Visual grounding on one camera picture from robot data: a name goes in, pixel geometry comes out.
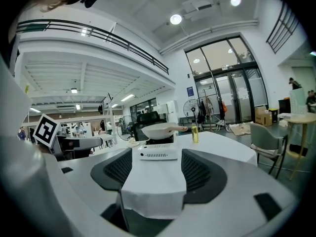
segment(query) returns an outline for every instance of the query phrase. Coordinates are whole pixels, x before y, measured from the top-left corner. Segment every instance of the white tablecloth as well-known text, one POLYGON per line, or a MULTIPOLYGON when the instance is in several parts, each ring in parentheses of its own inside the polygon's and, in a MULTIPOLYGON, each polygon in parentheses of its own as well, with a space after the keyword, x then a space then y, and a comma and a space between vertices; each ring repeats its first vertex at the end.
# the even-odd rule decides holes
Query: white tablecloth
POLYGON ((136 153, 139 146, 133 148, 133 168, 121 190, 125 209, 154 219, 175 219, 181 214, 186 194, 181 171, 183 148, 257 165, 256 153, 251 148, 215 133, 199 133, 198 144, 192 142, 190 134, 177 136, 176 144, 177 160, 140 160, 136 153))

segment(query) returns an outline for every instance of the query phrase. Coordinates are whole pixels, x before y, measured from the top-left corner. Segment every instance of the chair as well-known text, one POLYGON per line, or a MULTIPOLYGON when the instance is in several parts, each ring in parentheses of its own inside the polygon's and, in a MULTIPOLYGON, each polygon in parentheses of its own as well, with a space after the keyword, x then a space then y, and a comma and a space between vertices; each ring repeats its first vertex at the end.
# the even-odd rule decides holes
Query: chair
POLYGON ((257 162, 259 163, 259 156, 262 155, 271 159, 274 163, 269 171, 269 175, 272 173, 277 161, 281 157, 281 163, 276 174, 276 179, 282 168, 284 161, 287 136, 275 137, 273 136, 266 127, 259 124, 250 124, 251 132, 251 148, 257 152, 257 162))
POLYGON ((136 141, 148 140, 148 137, 142 132, 142 128, 152 125, 166 123, 161 119, 158 112, 144 113, 137 116, 137 123, 132 126, 132 131, 136 141))

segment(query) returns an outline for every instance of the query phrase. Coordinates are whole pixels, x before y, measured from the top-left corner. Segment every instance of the electric fan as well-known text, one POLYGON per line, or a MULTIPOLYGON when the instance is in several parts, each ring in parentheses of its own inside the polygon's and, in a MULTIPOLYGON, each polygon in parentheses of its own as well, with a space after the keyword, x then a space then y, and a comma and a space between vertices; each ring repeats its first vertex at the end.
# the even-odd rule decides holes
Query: electric fan
POLYGON ((137 122, 136 118, 132 116, 124 116, 119 119, 117 125, 117 133, 122 140, 128 141, 130 138, 134 138, 132 132, 132 126, 137 122))
POLYGON ((194 119, 196 120, 196 118, 198 117, 197 99, 188 100, 183 106, 183 112, 186 117, 188 118, 194 117, 194 119))

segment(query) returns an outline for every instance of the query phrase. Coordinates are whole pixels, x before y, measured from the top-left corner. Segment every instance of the ceiling light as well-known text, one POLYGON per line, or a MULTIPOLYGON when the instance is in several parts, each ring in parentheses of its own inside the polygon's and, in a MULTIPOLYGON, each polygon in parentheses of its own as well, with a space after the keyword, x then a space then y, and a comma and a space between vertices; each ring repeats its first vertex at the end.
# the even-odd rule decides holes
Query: ceiling light
POLYGON ((34 109, 34 108, 30 108, 30 110, 33 111, 33 112, 36 112, 36 113, 40 113, 39 110, 36 110, 36 109, 34 109))
POLYGON ((171 16, 170 18, 170 22, 173 24, 173 25, 178 25, 180 24, 180 22, 182 21, 182 17, 178 14, 174 14, 171 16))
POLYGON ((241 0, 231 0, 232 6, 238 6, 240 4, 241 0))
POLYGON ((83 28, 81 36, 85 36, 86 33, 87 33, 87 28, 83 28))
POLYGON ((130 94, 129 96, 123 98, 121 101, 124 102, 125 100, 127 100, 127 99, 129 99, 129 98, 131 98, 131 97, 133 97, 133 96, 134 96, 133 94, 130 94))

